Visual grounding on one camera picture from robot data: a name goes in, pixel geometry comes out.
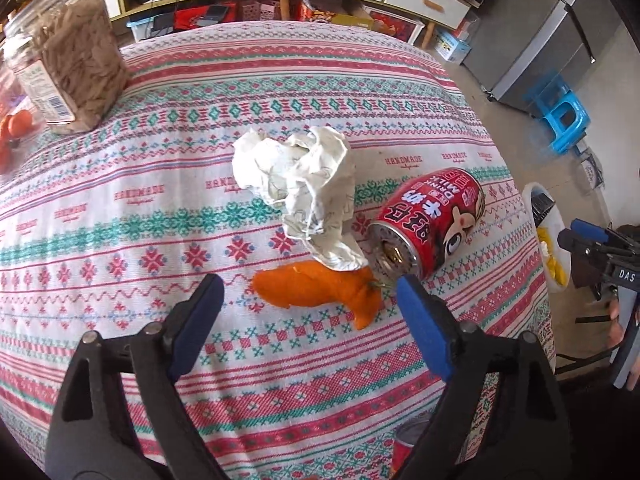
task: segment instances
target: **wall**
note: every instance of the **wall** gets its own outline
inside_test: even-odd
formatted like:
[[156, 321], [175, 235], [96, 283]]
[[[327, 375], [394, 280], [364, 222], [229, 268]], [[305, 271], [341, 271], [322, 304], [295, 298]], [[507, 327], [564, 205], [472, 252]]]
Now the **wall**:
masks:
[[602, 165], [611, 221], [640, 224], [640, 52], [624, 25], [575, 91], [591, 117], [585, 140]]

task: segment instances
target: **screw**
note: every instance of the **screw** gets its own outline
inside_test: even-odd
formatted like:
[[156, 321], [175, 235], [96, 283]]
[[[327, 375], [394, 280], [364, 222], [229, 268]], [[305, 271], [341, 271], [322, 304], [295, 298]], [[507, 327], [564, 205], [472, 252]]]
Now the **screw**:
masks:
[[531, 344], [533, 344], [536, 341], [538, 341], [537, 336], [533, 332], [531, 332], [530, 330], [525, 330], [522, 333], [522, 338], [524, 339], [524, 341], [526, 341], [527, 343], [531, 343]]
[[95, 330], [89, 330], [82, 334], [82, 342], [85, 344], [91, 344], [98, 339], [98, 333]]
[[478, 329], [478, 325], [476, 325], [473, 321], [469, 321], [465, 319], [460, 322], [460, 330], [465, 334], [472, 334]]
[[147, 335], [156, 335], [162, 330], [162, 323], [159, 321], [152, 321], [143, 328], [143, 332]]

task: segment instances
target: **yellow object in bucket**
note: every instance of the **yellow object in bucket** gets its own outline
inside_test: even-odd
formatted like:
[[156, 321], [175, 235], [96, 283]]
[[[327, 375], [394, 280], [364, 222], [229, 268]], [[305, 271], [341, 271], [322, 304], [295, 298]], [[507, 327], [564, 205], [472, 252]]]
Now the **yellow object in bucket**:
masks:
[[536, 234], [538, 235], [540, 243], [545, 243], [546, 250], [548, 251], [548, 258], [546, 259], [545, 265], [549, 271], [549, 275], [560, 285], [567, 286], [569, 283], [569, 277], [566, 275], [566, 272], [564, 272], [560, 261], [556, 260], [552, 254], [554, 245], [551, 241], [551, 236], [549, 235], [549, 229], [546, 227], [537, 227]]

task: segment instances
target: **crumpled paper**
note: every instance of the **crumpled paper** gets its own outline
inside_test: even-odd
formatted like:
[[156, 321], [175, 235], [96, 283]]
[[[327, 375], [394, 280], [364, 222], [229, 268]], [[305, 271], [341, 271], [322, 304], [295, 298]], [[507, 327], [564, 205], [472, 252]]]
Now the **crumpled paper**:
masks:
[[282, 210], [287, 237], [300, 240], [330, 269], [368, 265], [350, 226], [344, 225], [353, 217], [355, 164], [343, 134], [312, 127], [308, 134], [278, 142], [251, 129], [234, 148], [231, 164], [238, 186]]

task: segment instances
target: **cherry tomato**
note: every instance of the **cherry tomato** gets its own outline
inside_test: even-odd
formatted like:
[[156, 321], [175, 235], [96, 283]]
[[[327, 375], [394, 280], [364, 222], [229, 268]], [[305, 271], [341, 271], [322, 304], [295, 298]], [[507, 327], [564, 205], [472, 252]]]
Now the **cherry tomato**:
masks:
[[0, 121], [0, 144], [4, 145], [9, 140], [11, 140], [11, 135], [9, 134], [9, 121], [13, 116], [11, 114], [5, 115]]
[[9, 172], [12, 156], [11, 149], [6, 144], [2, 144], [0, 146], [0, 174]]
[[9, 119], [9, 133], [14, 139], [19, 139], [30, 133], [32, 126], [33, 116], [28, 110], [20, 110]]

